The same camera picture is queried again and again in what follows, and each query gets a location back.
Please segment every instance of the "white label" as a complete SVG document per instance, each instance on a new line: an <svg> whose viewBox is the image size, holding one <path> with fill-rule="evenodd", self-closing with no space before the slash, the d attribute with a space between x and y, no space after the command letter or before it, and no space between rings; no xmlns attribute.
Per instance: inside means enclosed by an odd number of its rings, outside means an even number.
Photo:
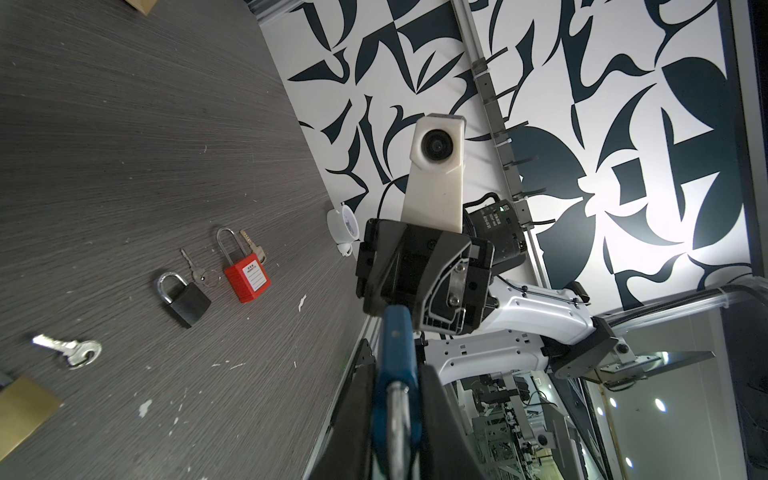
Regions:
<svg viewBox="0 0 768 480"><path fill-rule="evenodd" d="M248 279L248 283L250 283L250 287L254 292L266 283L266 277L264 276L264 272L261 271L261 267L257 260L248 263L245 268L243 268L243 272L245 272L245 277Z"/></svg>

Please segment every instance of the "patterned wallpaper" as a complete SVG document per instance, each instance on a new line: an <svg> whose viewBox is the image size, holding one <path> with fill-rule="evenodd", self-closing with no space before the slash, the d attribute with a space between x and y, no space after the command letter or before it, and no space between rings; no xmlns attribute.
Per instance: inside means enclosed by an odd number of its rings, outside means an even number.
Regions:
<svg viewBox="0 0 768 480"><path fill-rule="evenodd" d="M548 276L593 312L750 272L716 2L476 0ZM503 193L449 2L318 0L263 25L329 195L399 219L413 125L467 118L465 201Z"/></svg>
<svg viewBox="0 0 768 480"><path fill-rule="evenodd" d="M749 273L715 1L497 0L472 4L515 130L553 287L576 279L594 310Z"/></svg>

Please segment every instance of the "padlock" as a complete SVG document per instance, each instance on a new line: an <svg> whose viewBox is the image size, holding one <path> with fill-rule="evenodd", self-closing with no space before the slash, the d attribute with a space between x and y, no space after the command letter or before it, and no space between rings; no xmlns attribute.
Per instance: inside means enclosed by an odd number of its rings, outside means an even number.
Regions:
<svg viewBox="0 0 768 480"><path fill-rule="evenodd" d="M225 231L232 234L235 242L237 242L237 246L240 247L243 255L245 255L245 258L237 263L232 262L230 254L227 253L227 249L221 243L221 233ZM240 239L230 228L220 228L216 232L216 241L219 243L221 252L230 263L230 266L225 269L224 275L227 276L241 303L254 301L269 285L272 285L272 281L266 275L264 267L261 266L259 257L255 253L248 254Z"/></svg>
<svg viewBox="0 0 768 480"><path fill-rule="evenodd" d="M163 282L169 276L175 276L184 285L184 289L181 290L181 293L175 299L171 299L163 290ZM187 328L194 325L210 306L210 299L205 296L203 290L200 290L200 287L194 283L187 283L176 272L163 273L157 278L154 285L160 298L165 300L165 303L176 313Z"/></svg>
<svg viewBox="0 0 768 480"><path fill-rule="evenodd" d="M15 382L0 372L0 460L62 405L25 376Z"/></svg>

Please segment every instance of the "gray wood-grain table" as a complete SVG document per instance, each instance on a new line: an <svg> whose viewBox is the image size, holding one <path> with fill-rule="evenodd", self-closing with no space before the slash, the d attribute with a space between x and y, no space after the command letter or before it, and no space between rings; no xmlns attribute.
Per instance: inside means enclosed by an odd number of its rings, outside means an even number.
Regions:
<svg viewBox="0 0 768 480"><path fill-rule="evenodd" d="M0 128L0 369L64 402L0 478L299 478L362 305L246 5L2 0ZM185 329L154 279L190 278L181 247L220 271L222 226L273 284L245 305L204 287ZM36 333L104 352L68 371Z"/></svg>

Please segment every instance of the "silver key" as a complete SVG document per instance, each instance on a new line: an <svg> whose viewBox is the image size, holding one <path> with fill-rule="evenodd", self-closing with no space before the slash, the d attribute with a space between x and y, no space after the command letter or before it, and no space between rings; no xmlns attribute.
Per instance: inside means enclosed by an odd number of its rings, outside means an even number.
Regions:
<svg viewBox="0 0 768 480"><path fill-rule="evenodd" d="M101 353L101 344L95 340L62 342L52 339L50 336L37 335L32 339L32 343L61 352L67 357L67 363L71 369L79 369L88 365L96 360L96 357Z"/></svg>
<svg viewBox="0 0 768 480"><path fill-rule="evenodd" d="M240 235L243 236L246 243L248 243L248 246L250 247L250 250L256 254L256 257L259 259L261 263L264 263L264 260L266 260L266 254L264 253L264 249L260 246L256 245L250 237L248 237L248 233L245 233L245 230L240 231Z"/></svg>
<svg viewBox="0 0 768 480"><path fill-rule="evenodd" d="M195 265L192 259L190 258L190 256L187 255L187 252L185 252L183 248L181 249L181 255L184 257L187 263L190 264L190 270L192 270L192 280L198 283L202 283L205 286L214 286L219 280L221 280L221 275L219 275L219 278L217 279L208 279L209 281L206 281L208 270L205 270L204 268L200 268L197 265Z"/></svg>

